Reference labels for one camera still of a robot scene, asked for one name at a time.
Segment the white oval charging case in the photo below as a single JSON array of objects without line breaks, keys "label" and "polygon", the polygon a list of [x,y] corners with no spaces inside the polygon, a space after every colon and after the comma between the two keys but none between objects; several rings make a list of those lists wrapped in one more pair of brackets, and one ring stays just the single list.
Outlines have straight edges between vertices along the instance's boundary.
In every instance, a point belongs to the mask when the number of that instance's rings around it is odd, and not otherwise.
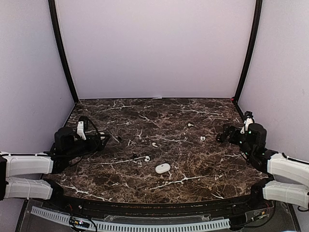
[{"label": "white oval charging case", "polygon": [[163,173],[168,172],[169,170],[170,170],[170,165],[168,163],[163,163],[155,167],[155,172],[157,174],[163,174]]}]

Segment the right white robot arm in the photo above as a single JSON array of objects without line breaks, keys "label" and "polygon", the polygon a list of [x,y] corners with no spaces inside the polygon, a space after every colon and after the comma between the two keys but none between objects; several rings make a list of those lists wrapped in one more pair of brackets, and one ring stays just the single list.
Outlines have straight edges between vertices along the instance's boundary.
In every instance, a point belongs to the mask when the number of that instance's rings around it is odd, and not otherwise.
[{"label": "right white robot arm", "polygon": [[265,200],[289,203],[309,210],[309,163],[266,148],[267,130],[251,123],[243,128],[225,124],[218,142],[237,145],[246,162],[267,175],[251,186],[246,205],[256,210]]}]

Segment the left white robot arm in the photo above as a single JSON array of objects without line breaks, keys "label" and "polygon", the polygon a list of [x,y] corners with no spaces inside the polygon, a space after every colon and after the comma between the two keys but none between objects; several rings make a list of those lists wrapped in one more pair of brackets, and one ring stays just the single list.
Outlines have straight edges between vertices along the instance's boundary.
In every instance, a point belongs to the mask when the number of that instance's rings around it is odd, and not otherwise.
[{"label": "left white robot arm", "polygon": [[55,133],[50,151],[36,154],[0,154],[0,198],[43,199],[58,211],[68,207],[64,189],[52,179],[27,179],[32,174],[59,174],[85,156],[102,151],[110,135],[97,131],[94,135],[78,134],[62,127]]}]

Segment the black front rail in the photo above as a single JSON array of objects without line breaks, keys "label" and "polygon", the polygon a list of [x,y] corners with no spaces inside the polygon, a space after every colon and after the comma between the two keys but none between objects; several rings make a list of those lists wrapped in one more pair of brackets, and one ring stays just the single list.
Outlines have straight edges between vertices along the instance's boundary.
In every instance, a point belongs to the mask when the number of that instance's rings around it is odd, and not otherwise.
[{"label": "black front rail", "polygon": [[266,210],[267,213],[270,213],[275,208],[273,201],[265,200],[252,207],[249,199],[250,195],[245,195],[230,199],[196,203],[137,204],[61,196],[51,200],[41,200],[40,202],[43,207],[94,218],[103,218],[107,215],[128,217],[184,217],[197,215],[238,217],[250,211]]}]

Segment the right black frame post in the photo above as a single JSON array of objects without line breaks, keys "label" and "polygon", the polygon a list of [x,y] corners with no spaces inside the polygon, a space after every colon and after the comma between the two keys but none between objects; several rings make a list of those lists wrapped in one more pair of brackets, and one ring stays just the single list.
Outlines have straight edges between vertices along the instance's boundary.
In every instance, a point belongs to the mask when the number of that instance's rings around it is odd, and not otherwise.
[{"label": "right black frame post", "polygon": [[263,5],[262,0],[255,1],[255,9],[254,9],[254,14],[253,14],[253,23],[252,23],[251,33],[249,37],[245,60],[244,60],[242,71],[241,71],[240,78],[239,78],[239,83],[236,88],[235,96],[233,97],[234,102],[239,101],[244,84],[245,84],[245,80],[248,74],[249,66],[252,60],[252,56],[253,56],[255,41],[256,41],[256,37],[258,33],[259,22],[260,22],[260,17],[261,17],[261,12],[262,12],[262,5]]}]

